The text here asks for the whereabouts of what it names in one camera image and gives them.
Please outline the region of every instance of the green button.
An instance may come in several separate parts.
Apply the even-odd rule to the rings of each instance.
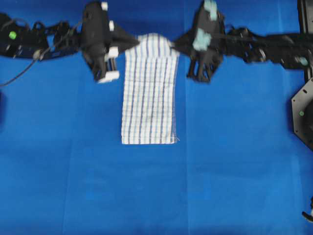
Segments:
[[[17,34],[14,31],[11,31],[10,34],[9,34],[9,38],[12,39],[12,40],[15,40],[16,36],[17,36]]]

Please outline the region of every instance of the blue tablecloth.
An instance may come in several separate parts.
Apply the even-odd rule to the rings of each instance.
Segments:
[[[80,21],[86,0],[2,0],[31,24]],[[217,0],[225,23],[298,32],[296,0]],[[174,40],[200,1],[109,1],[134,35]],[[0,58],[0,81],[29,61]],[[124,74],[124,57],[117,60]],[[170,146],[121,144],[123,82],[97,85],[81,54],[36,64],[1,92],[1,235],[311,235],[313,154],[292,133],[302,71],[225,58],[210,85],[186,79]]]

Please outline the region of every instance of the wire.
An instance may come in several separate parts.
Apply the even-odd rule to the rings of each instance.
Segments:
[[[273,41],[273,40],[266,40],[263,39],[265,37],[258,36],[252,32],[252,37],[242,37],[242,36],[234,36],[234,35],[229,35],[229,34],[221,34],[221,33],[210,33],[212,38],[217,38],[217,39],[228,39],[228,40],[236,40],[236,41],[242,41],[242,42],[254,42],[254,43],[264,43],[264,44],[272,44],[272,45],[277,45],[277,46],[312,46],[312,43],[294,43],[292,40],[281,40],[281,41]]]
[[[36,60],[33,60],[30,65],[28,65],[22,72],[20,72],[16,77],[12,78],[11,80],[0,84],[0,87],[6,87],[7,85],[14,82],[16,79],[18,79],[20,76],[22,76],[24,73],[26,73],[34,64],[36,63]]]
[[[64,39],[66,39],[67,37],[71,36],[75,29],[77,29],[84,21],[80,21],[79,23],[77,23],[73,28],[71,28],[70,30],[68,30],[68,32],[66,33],[66,35],[64,37],[61,37],[61,39],[55,43],[54,45],[48,47],[46,50],[44,50],[42,53],[40,53],[36,58],[33,59],[33,61],[22,71],[20,72],[18,75],[16,75],[14,78],[12,78],[11,80],[0,84],[0,88],[2,87],[6,87],[9,84],[11,84],[12,82],[14,82],[15,80],[17,80],[18,78],[20,78],[24,73],[26,73],[38,60],[42,60],[43,57],[45,56],[45,54],[47,54],[52,48],[57,47]]]
[[[1,31],[3,30],[3,28],[8,27],[9,25],[15,23],[16,21],[21,21],[21,22],[25,23],[26,28],[27,28],[28,30],[30,30],[30,27],[29,27],[29,24],[27,23],[27,21],[25,21],[25,20],[23,20],[23,19],[20,19],[20,18],[14,18],[14,19],[12,19],[12,20],[10,20],[10,21],[4,23],[4,24],[2,25],[2,27],[1,27]]]

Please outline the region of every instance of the teal tape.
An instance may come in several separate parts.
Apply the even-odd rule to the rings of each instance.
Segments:
[[[300,63],[303,66],[307,66],[309,64],[308,60],[305,57],[300,57]]]
[[[217,20],[217,4],[214,0],[205,0],[204,8],[208,12],[210,12],[210,17],[212,21]]]
[[[211,44],[212,36],[202,29],[198,28],[197,36],[192,46],[195,50],[207,50],[207,47]]]

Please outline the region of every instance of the white towel with blue stripes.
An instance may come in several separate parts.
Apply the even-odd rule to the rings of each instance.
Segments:
[[[125,52],[123,144],[176,143],[175,84],[179,52],[158,35],[138,37]]]

